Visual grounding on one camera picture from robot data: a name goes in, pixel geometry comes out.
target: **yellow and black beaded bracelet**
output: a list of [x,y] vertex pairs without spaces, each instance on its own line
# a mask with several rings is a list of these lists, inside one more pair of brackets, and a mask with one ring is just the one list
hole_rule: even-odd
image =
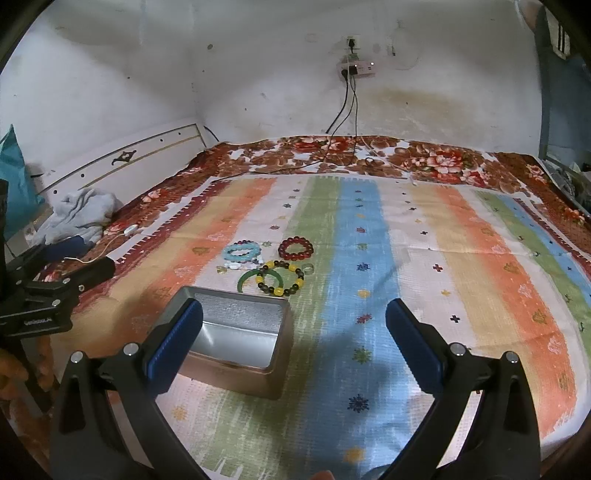
[[[297,275],[297,280],[295,283],[289,288],[281,288],[281,287],[269,287],[265,285],[265,278],[263,275],[268,271],[275,267],[283,267],[289,271],[292,271]],[[294,295],[300,288],[304,286],[304,273],[300,268],[298,268],[294,264],[290,264],[289,262],[284,262],[283,260],[270,260],[266,264],[264,264],[259,269],[260,275],[256,277],[256,284],[257,286],[265,293],[270,293],[271,295],[275,295],[276,297],[289,297],[290,295]]]

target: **silver screw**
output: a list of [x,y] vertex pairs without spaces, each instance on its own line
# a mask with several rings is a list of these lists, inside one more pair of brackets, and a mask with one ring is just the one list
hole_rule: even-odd
[[72,361],[72,363],[77,364],[80,360],[82,360],[84,358],[84,354],[82,352],[80,352],[79,350],[77,352],[74,352],[71,356],[70,356],[70,360]]
[[123,347],[123,353],[127,356],[135,355],[139,350],[139,345],[137,343],[128,343]]
[[507,360],[509,360],[509,362],[511,362],[512,364],[516,364],[519,361],[519,355],[517,355],[515,352],[506,352],[505,353],[505,357],[507,358]]
[[464,353],[466,353],[466,347],[457,342],[450,343],[449,349],[456,356],[462,356]]

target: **gray towel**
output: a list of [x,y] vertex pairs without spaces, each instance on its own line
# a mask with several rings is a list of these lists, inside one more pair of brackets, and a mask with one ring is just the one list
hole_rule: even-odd
[[43,222],[33,243],[50,245],[80,235],[85,243],[95,244],[111,222],[115,202],[113,194],[89,187],[69,193],[53,206],[53,214]]

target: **wall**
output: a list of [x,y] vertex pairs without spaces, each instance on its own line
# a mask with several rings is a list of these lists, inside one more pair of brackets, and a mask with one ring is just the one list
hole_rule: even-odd
[[190,116],[232,142],[321,134],[350,34],[377,68],[360,134],[537,153],[537,56],[509,0],[56,0],[0,76],[0,129],[41,171]]

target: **striped bedspread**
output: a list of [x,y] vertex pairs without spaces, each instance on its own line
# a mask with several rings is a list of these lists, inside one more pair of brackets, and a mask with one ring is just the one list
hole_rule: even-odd
[[[448,342],[519,354],[543,453],[589,411],[589,262],[525,197],[403,179],[248,177],[195,191],[156,227],[111,253],[129,268],[87,301],[71,332],[53,337],[56,358],[141,341],[182,285],[235,291],[242,273],[220,255],[228,243],[256,241],[265,260],[288,236],[315,249],[315,273],[289,300],[294,347],[280,400],[181,376],[158,398],[212,478],[293,480],[330,469],[345,480],[391,463],[432,402],[385,327],[396,297]],[[245,292],[260,294],[254,278]],[[478,401],[474,392],[444,461],[457,455]]]

